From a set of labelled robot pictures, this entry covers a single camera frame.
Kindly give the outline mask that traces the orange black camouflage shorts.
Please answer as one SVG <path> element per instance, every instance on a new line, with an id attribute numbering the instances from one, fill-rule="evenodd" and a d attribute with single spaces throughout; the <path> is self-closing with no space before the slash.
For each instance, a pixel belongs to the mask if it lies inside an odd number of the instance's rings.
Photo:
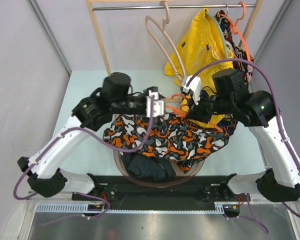
<path id="1" fill-rule="evenodd" d="M 146 135 L 149 121 L 136 115 L 119 115 L 103 132 L 103 140 L 117 148 L 134 149 Z M 146 143 L 138 153 L 174 161 L 182 172 L 205 161 L 211 154 L 224 148 L 236 130 L 237 122 L 226 115 L 213 128 L 205 128 L 194 121 L 185 121 L 174 113 L 158 117 Z"/>

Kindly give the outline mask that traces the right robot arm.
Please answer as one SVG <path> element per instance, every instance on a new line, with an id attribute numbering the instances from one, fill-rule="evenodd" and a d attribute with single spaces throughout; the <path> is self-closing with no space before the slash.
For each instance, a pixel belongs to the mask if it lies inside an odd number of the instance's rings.
<path id="1" fill-rule="evenodd" d="M 268 170 L 255 174 L 232 174 L 220 188 L 221 196 L 232 201 L 238 194 L 260 194 L 274 203 L 300 198 L 300 172 L 278 127 L 273 96 L 264 90 L 249 92 L 239 70 L 228 68 L 215 73 L 216 93 L 209 95 L 198 76 L 186 76 L 180 90 L 190 95 L 187 119 L 207 123 L 213 115 L 233 115 L 257 139 L 270 163 Z"/>

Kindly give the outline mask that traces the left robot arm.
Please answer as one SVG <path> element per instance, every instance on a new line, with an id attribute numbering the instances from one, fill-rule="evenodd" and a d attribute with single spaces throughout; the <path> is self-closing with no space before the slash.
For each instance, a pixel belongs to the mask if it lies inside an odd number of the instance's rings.
<path id="1" fill-rule="evenodd" d="M 60 192 L 82 194 L 90 200 L 100 196 L 101 188 L 93 174 L 68 172 L 61 169 L 61 164 L 88 137 L 94 137 L 109 148 L 124 151 L 122 147 L 114 147 L 96 135 L 103 125 L 112 121 L 114 115 L 130 114 L 148 118 L 145 136 L 130 151 L 136 152 L 145 145 L 154 123 L 155 103 L 160 100 L 160 94 L 156 86 L 140 93 L 129 92 L 131 89 L 131 78 L 127 74 L 113 72 L 103 80 L 101 87 L 74 107 L 66 124 L 43 149 L 17 161 L 23 172 L 20 180 L 27 179 L 34 196 L 50 198 Z"/>

